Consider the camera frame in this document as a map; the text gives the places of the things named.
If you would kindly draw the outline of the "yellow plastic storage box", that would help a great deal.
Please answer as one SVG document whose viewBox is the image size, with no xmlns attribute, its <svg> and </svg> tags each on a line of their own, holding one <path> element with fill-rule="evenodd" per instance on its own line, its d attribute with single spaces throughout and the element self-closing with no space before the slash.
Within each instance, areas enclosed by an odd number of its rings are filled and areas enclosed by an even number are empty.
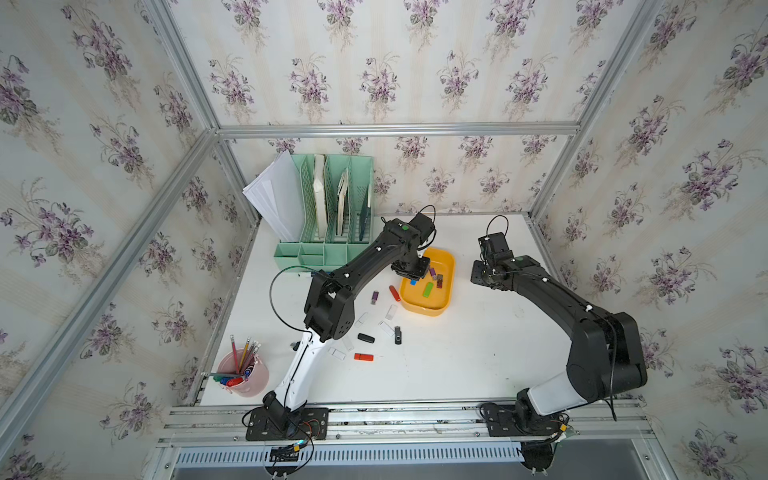
<svg viewBox="0 0 768 480">
<path fill-rule="evenodd" d="M 440 316 L 450 305 L 455 258 L 446 250 L 428 248 L 430 266 L 425 277 L 403 279 L 399 286 L 401 305 L 409 312 L 429 317 Z"/>
</svg>

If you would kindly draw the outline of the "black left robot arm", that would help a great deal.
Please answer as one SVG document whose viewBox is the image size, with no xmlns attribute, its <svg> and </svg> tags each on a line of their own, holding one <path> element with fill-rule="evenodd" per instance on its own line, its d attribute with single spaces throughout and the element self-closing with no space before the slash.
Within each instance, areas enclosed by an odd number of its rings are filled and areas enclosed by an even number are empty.
<svg viewBox="0 0 768 480">
<path fill-rule="evenodd" d="M 376 276 L 387 268 L 406 280 L 426 276 L 430 259 L 423 251 L 436 237 L 435 220 L 422 212 L 409 221 L 386 220 L 375 240 L 351 261 L 333 271 L 310 271 L 302 338 L 285 377 L 263 397 L 268 412 L 290 415 L 306 404 L 321 357 L 350 331 L 355 301 Z"/>
</svg>

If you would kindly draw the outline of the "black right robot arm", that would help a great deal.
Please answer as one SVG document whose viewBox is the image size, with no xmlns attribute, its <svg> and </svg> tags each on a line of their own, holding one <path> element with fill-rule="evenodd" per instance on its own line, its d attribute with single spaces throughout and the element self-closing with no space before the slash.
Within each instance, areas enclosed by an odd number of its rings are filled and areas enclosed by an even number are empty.
<svg viewBox="0 0 768 480">
<path fill-rule="evenodd" d="M 531 432 L 571 408 L 647 384 L 647 365 L 636 320 L 625 312 L 611 313 L 577 295 L 528 255 L 516 255 L 503 232 L 478 238 L 480 258 L 473 263 L 471 282 L 511 291 L 547 314 L 569 337 L 564 371 L 520 391 L 514 418 Z"/>
</svg>

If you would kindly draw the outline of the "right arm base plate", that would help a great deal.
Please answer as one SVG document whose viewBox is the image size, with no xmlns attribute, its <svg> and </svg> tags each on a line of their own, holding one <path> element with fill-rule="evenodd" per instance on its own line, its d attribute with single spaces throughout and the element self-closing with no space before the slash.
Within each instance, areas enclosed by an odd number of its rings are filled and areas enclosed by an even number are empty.
<svg viewBox="0 0 768 480">
<path fill-rule="evenodd" d="M 567 429 L 570 421 L 564 411 L 539 414 L 529 398 L 528 388 L 517 394 L 514 404 L 485 402 L 478 409 L 491 437 L 557 438 Z"/>
</svg>

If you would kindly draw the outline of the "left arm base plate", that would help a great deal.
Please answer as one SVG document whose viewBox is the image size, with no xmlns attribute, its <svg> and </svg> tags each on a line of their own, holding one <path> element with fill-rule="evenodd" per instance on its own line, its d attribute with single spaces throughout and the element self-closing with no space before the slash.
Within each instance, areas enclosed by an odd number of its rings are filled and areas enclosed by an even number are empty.
<svg viewBox="0 0 768 480">
<path fill-rule="evenodd" d="M 310 408 L 305 404 L 291 410 L 274 391 L 263 397 L 263 405 L 248 410 L 241 423 L 247 441 L 324 440 L 329 425 L 328 408 Z"/>
</svg>

